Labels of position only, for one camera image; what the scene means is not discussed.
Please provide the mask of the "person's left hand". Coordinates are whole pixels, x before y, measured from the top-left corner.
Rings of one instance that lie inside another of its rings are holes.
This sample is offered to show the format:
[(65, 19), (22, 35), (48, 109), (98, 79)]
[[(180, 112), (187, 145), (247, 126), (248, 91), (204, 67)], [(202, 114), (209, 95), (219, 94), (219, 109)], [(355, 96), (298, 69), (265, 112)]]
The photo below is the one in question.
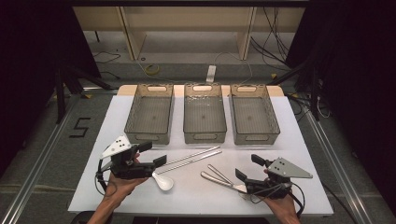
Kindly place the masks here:
[(148, 178), (121, 179), (110, 174), (104, 199), (106, 201), (122, 202), (134, 189), (147, 181)]

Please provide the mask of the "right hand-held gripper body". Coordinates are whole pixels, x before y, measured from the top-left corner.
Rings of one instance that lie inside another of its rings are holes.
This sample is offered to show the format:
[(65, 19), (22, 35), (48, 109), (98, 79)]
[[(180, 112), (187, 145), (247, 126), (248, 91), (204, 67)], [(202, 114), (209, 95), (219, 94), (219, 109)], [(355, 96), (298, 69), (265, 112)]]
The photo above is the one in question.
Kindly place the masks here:
[(282, 199), (291, 190), (291, 178), (312, 178), (306, 170), (283, 158), (267, 161), (268, 177), (264, 180), (247, 178), (245, 186), (247, 193), (270, 199)]

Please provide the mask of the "white power strip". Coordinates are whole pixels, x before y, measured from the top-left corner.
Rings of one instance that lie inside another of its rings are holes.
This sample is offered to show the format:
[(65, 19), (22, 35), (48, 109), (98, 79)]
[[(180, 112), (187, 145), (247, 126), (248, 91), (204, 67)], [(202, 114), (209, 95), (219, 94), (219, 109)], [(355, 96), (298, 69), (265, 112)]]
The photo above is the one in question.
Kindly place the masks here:
[(215, 74), (216, 74), (216, 66), (209, 65), (208, 70), (207, 70), (207, 75), (206, 75), (206, 82), (213, 83), (214, 79), (215, 79)]

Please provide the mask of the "wooden shelf unit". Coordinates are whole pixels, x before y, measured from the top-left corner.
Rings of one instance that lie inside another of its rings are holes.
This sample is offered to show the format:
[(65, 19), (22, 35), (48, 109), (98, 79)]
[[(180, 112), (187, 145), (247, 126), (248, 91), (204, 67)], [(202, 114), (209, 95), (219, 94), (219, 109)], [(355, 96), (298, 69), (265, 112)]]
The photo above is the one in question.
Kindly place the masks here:
[(302, 7), (75, 7), (84, 31), (122, 31), (130, 58), (138, 58), (147, 32), (235, 32), (239, 58), (248, 56), (251, 34), (297, 31)]

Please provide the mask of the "person's right hand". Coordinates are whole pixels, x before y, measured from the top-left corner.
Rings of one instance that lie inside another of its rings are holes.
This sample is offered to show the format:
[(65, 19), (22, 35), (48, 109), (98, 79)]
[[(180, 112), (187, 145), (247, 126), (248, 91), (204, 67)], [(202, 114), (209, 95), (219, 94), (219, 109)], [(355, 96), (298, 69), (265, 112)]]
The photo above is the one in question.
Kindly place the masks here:
[(294, 200), (289, 195), (283, 199), (262, 198), (262, 200), (269, 206), (281, 224), (301, 224), (297, 217)]

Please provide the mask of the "white ceramic spoon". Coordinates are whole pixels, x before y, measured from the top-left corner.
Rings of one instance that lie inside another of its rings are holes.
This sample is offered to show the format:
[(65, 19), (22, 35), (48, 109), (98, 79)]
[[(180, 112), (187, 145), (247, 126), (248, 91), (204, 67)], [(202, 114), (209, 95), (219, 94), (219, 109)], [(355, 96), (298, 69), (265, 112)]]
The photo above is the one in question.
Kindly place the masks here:
[(174, 181), (170, 177), (158, 175), (155, 172), (152, 173), (152, 177), (161, 190), (168, 191), (174, 186)]

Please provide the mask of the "translucent grey plastic bin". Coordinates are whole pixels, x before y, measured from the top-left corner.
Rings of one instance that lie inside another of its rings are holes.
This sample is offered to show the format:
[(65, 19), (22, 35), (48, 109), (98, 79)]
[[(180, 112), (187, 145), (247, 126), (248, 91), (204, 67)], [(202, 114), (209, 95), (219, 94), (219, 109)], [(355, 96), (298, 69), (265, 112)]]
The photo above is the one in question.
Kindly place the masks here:
[(236, 145), (273, 145), (280, 128), (264, 84), (232, 84), (230, 108)]
[(227, 124), (219, 83), (184, 86), (183, 132), (186, 144), (225, 141)]
[(150, 141), (155, 145), (168, 145), (173, 104), (172, 84), (139, 84), (124, 133), (132, 143)]

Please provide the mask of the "black curtain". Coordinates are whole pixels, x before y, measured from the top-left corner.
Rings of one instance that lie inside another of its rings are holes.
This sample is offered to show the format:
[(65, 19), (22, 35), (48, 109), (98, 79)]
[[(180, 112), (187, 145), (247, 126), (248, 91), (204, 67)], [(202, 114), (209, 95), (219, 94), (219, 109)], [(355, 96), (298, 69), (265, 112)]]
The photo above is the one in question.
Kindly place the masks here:
[(288, 66), (316, 49), (321, 93), (396, 216), (396, 0), (308, 0)]
[(0, 177), (73, 66), (100, 73), (74, 9), (59, 0), (0, 0)]

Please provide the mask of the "black metal stand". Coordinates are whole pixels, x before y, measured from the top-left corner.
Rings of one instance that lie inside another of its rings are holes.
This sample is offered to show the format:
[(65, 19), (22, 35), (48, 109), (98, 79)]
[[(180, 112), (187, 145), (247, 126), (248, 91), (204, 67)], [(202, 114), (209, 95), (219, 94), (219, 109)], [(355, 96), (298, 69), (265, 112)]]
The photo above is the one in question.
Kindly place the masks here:
[(298, 91), (299, 89), (309, 89), (311, 98), (310, 111), (316, 121), (319, 121), (319, 109), (318, 109), (318, 69), (315, 66), (315, 62), (311, 59), (306, 59), (303, 63), (291, 69), (289, 72), (284, 74), (271, 82), (267, 83), (267, 86), (275, 86), (282, 82), (298, 75), (298, 80), (295, 83), (294, 88)]
[(81, 68), (67, 63), (58, 63), (55, 72), (55, 90), (57, 96), (57, 108), (58, 116), (56, 123), (59, 124), (66, 113), (64, 88), (69, 89), (72, 94), (82, 94), (83, 87), (78, 81), (80, 78), (87, 79), (96, 86), (111, 91), (112, 87), (100, 80), (98, 77), (94, 77), (89, 73), (85, 72)]

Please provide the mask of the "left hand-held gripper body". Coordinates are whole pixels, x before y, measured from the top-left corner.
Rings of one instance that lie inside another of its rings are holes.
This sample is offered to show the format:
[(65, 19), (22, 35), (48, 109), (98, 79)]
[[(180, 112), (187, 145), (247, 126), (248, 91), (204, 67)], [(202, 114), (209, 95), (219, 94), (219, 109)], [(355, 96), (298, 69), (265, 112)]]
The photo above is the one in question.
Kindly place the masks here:
[(121, 135), (102, 152), (100, 159), (110, 158), (107, 167), (117, 178), (152, 177), (155, 171), (153, 162), (134, 161), (138, 145), (132, 145), (125, 134)]

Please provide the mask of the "silver metal chopstick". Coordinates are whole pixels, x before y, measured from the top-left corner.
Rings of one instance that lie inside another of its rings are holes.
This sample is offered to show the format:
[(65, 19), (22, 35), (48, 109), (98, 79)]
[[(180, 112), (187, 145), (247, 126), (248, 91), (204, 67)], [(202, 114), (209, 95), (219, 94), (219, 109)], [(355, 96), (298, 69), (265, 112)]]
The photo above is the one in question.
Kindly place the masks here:
[(178, 168), (181, 168), (181, 167), (184, 167), (184, 166), (193, 164), (193, 163), (195, 163), (195, 162), (202, 161), (202, 160), (205, 160), (205, 159), (207, 159), (207, 158), (210, 158), (210, 157), (219, 155), (219, 154), (221, 154), (221, 153), (222, 153), (222, 150), (217, 150), (217, 151), (215, 151), (215, 152), (212, 152), (212, 153), (209, 153), (209, 154), (207, 154), (207, 155), (204, 155), (204, 156), (202, 156), (202, 157), (200, 157), (200, 158), (198, 158), (198, 159), (194, 159), (194, 160), (191, 160), (191, 161), (186, 161), (186, 162), (181, 163), (181, 164), (179, 164), (179, 165), (176, 165), (176, 166), (174, 166), (174, 167), (172, 167), (172, 168), (169, 168), (169, 169), (160, 171), (160, 172), (158, 172), (158, 173), (156, 173), (156, 174), (157, 174), (157, 175), (161, 175), (161, 174), (164, 174), (164, 173), (167, 173), (167, 172), (176, 170), (176, 169), (178, 169)]
[(188, 156), (184, 156), (184, 157), (182, 157), (182, 158), (179, 158), (179, 159), (176, 159), (176, 160), (173, 160), (173, 161), (169, 161), (169, 162), (167, 162), (164, 166), (170, 165), (170, 164), (173, 164), (173, 163), (177, 163), (177, 162), (180, 162), (180, 161), (184, 161), (184, 160), (186, 160), (186, 159), (189, 159), (189, 158), (192, 158), (192, 157), (195, 157), (195, 156), (204, 154), (204, 153), (206, 153), (206, 152), (209, 152), (209, 151), (212, 151), (212, 150), (215, 150), (215, 149), (218, 149), (218, 148), (220, 148), (220, 146), (211, 147), (211, 148), (209, 148), (209, 149), (205, 149), (205, 150), (202, 150), (202, 151), (199, 151), (199, 152), (195, 152), (195, 153), (190, 154), (190, 155), (188, 155)]

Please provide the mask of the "aluminium floor rail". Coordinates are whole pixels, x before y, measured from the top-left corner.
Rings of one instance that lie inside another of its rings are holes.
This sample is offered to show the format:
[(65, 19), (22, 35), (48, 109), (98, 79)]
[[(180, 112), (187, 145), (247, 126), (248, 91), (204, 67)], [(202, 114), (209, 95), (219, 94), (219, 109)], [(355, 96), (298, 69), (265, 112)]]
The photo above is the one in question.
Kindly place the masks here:
[(305, 108), (304, 112), (312, 130), (314, 131), (321, 145), (322, 150), (324, 151), (324, 155), (326, 156), (329, 164), (332, 167), (332, 171), (337, 179), (341, 190), (346, 197), (346, 200), (349, 204), (349, 207), (356, 222), (358, 224), (373, 224), (373, 221), (370, 218), (367, 209), (365, 208), (363, 200), (355, 189), (343, 164), (335, 154), (329, 137), (325, 133), (320, 122), (315, 119), (315, 117), (308, 109)]
[(64, 130), (64, 126), (70, 118), (74, 107), (79, 101), (79, 95), (72, 95), (66, 106), (64, 116), (55, 124), (54, 128), (51, 130), (51, 134), (40, 151), (39, 156), (35, 160), (34, 165), (31, 167), (28, 176), (26, 176), (23, 183), (18, 187), (16, 191), (16, 196), (10, 203), (4, 216), (0, 219), (1, 224), (16, 224), (21, 216), (21, 213), (26, 206), (30, 196), (32, 195), (35, 185), (42, 175), (51, 154), (53, 153), (60, 136)]

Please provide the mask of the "metal tongs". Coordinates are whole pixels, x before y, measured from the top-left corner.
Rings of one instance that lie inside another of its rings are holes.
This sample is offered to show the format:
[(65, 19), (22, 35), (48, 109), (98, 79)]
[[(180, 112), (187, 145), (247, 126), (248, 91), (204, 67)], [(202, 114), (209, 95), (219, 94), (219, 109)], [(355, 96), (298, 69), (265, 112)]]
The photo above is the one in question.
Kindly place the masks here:
[(208, 174), (205, 171), (201, 172), (201, 177), (212, 181), (214, 183), (217, 183), (219, 185), (222, 185), (224, 187), (230, 188), (230, 189), (235, 189), (240, 193), (247, 194), (247, 188), (245, 185), (236, 185), (234, 182), (232, 182), (229, 178), (227, 178), (222, 172), (220, 172), (216, 167), (214, 167), (211, 164), (208, 164), (207, 167), (217, 176), (213, 176)]

